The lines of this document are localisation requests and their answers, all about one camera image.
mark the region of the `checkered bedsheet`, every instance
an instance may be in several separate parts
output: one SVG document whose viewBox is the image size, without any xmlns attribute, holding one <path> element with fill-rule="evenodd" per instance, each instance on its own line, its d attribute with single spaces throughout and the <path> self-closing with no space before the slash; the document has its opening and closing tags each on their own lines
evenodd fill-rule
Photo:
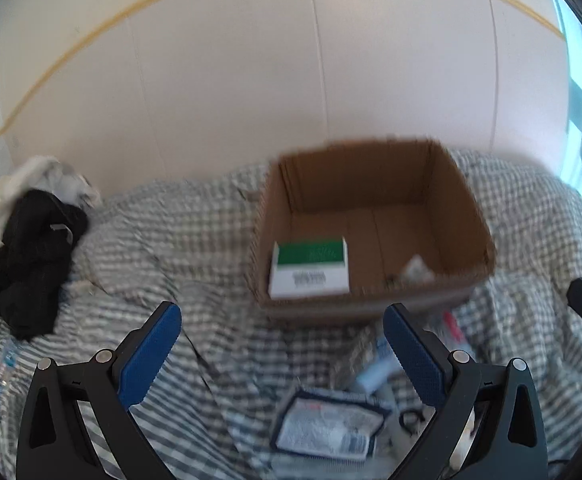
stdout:
<svg viewBox="0 0 582 480">
<path fill-rule="evenodd" d="M 549 459 L 582 439 L 582 320 L 565 303 L 582 276 L 582 199 L 541 170 L 453 152 L 498 250 L 494 277 L 456 318 L 478 360 L 519 356 L 532 371 Z M 266 166 L 210 182 L 155 182 L 98 210 L 74 255 L 53 335 L 23 346 L 2 399 L 0 470 L 15 478 L 19 420 L 36 363 L 88 360 L 114 348 L 162 301 L 182 309 L 182 334 L 144 402 L 131 408 L 180 479 L 272 478 L 268 430 L 277 401 L 299 378 L 327 386 L 331 363 L 361 328 L 283 330 L 245 283 L 258 190 Z M 0 320 L 0 348 L 7 336 Z M 405 378 L 401 408 L 418 402 Z M 120 477 L 90 407 L 85 422 L 104 468 Z"/>
</svg>

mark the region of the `open cardboard box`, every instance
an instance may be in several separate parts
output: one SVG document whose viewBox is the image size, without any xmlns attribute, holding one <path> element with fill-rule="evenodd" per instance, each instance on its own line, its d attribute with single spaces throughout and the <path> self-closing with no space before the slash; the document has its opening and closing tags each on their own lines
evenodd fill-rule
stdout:
<svg viewBox="0 0 582 480">
<path fill-rule="evenodd" d="M 344 237 L 350 292 L 272 300 L 274 244 Z M 333 324 L 380 317 L 391 303 L 423 313 L 463 303 L 490 276 L 495 249 L 450 154 L 432 140 L 342 144 L 282 156 L 260 202 L 248 280 L 272 319 Z M 434 280 L 400 277 L 413 256 Z"/>
</svg>

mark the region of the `green label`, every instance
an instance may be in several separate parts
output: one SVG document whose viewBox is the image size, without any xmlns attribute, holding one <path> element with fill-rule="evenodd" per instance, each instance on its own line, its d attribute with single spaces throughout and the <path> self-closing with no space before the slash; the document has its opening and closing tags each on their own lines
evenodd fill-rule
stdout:
<svg viewBox="0 0 582 480">
<path fill-rule="evenodd" d="M 333 264 L 344 262 L 344 242 L 298 242 L 279 246 L 277 265 Z"/>
</svg>

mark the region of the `bed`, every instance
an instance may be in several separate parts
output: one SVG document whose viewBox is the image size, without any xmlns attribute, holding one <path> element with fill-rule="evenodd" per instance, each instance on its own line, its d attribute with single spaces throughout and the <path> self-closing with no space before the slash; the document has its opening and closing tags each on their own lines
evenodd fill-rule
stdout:
<svg viewBox="0 0 582 480">
<path fill-rule="evenodd" d="M 545 171 L 453 151 L 488 222 L 495 275 L 455 310 L 478 360 L 530 366 L 549 461 L 582 440 L 582 320 L 565 302 L 582 277 L 582 199 Z M 247 288 L 248 247 L 266 165 L 208 182 L 153 182 L 94 211 L 74 252 L 53 335 L 24 344 L 2 398 L 0 471 L 15 478 L 19 420 L 45 356 L 58 364 L 115 348 L 163 300 L 183 328 L 144 402 L 131 412 L 177 478 L 273 478 L 268 432 L 277 402 L 299 378 L 327 386 L 331 363 L 363 326 L 283 329 Z M 0 349 L 7 328 L 0 320 Z M 404 377 L 398 405 L 418 398 Z M 104 469 L 122 478 L 93 413 L 82 406 Z"/>
</svg>

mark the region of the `white cloth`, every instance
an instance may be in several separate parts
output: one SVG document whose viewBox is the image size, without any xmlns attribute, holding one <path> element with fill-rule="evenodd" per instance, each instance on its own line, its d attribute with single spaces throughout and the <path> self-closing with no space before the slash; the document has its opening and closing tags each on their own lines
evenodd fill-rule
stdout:
<svg viewBox="0 0 582 480">
<path fill-rule="evenodd" d="M 13 174 L 0 178 L 0 246 L 14 203 L 29 189 L 48 191 L 62 202 L 80 207 L 101 203 L 100 193 L 69 166 L 52 156 L 33 156 Z"/>
</svg>

